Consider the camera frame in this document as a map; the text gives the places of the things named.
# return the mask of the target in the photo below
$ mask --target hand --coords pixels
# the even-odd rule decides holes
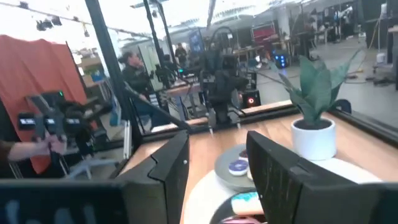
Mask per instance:
[[[50,149],[53,152],[63,155],[67,150],[67,138],[62,136],[59,140],[58,136],[45,133],[45,139],[37,143],[37,154],[49,155]]]
[[[139,98],[142,99],[142,100],[144,100],[144,101],[148,101],[148,99],[147,99],[144,95],[142,95],[142,94],[139,95]]]

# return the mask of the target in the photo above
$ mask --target ceiling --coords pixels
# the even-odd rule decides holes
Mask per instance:
[[[212,23],[217,24],[219,21],[236,17],[236,16],[255,16],[264,12],[271,5],[278,5],[283,2],[292,2],[296,0],[216,0],[215,10],[213,13]],[[16,0],[0,0],[0,2],[7,2],[9,4],[18,5]],[[25,0],[29,3],[31,9],[55,14],[62,17],[78,17],[84,22],[91,22],[84,0]],[[149,22],[144,7],[132,8],[132,5],[139,4],[142,0],[99,0],[102,13],[108,27],[123,29],[135,33],[146,34],[151,36]],[[210,0],[168,0],[162,3],[166,20],[169,25],[170,32],[176,32],[181,29],[192,27],[205,27],[208,17],[208,6]],[[35,21],[44,19],[45,15],[35,14],[19,8],[10,9],[9,7],[0,6],[0,17],[4,21],[10,17],[15,18],[14,23],[10,26],[7,24],[0,24],[0,32],[7,34],[7,32],[15,33],[16,24],[23,27],[18,31],[18,37],[22,39],[29,39],[33,37],[41,37],[51,35],[52,38],[73,39],[76,42],[82,42],[83,28],[82,24],[78,22],[63,21],[64,26],[57,29],[52,29],[45,32],[38,32],[35,29]],[[154,19],[155,29],[158,37],[165,36],[164,27],[159,18]],[[57,34],[62,33],[61,37],[56,37]],[[140,41],[143,38],[132,37],[130,34],[123,34],[119,32],[120,39],[127,39],[129,41]]]

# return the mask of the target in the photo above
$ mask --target computer monitor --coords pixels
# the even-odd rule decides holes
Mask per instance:
[[[202,52],[205,51],[205,45],[201,37],[200,29],[195,29],[194,31],[189,33],[188,38],[189,38],[189,46],[191,48],[191,52],[194,55],[201,54]]]

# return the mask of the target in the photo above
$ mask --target black box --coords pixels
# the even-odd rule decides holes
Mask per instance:
[[[259,90],[250,90],[242,93],[242,109],[261,106]]]

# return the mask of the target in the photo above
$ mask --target monitor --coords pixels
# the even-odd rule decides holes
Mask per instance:
[[[205,45],[201,37],[200,29],[195,29],[188,34],[189,46],[193,54],[200,54],[205,51]]]
[[[59,103],[64,102],[65,96],[63,95],[63,91],[47,91],[41,94],[44,100],[49,104],[51,108],[58,106]]]

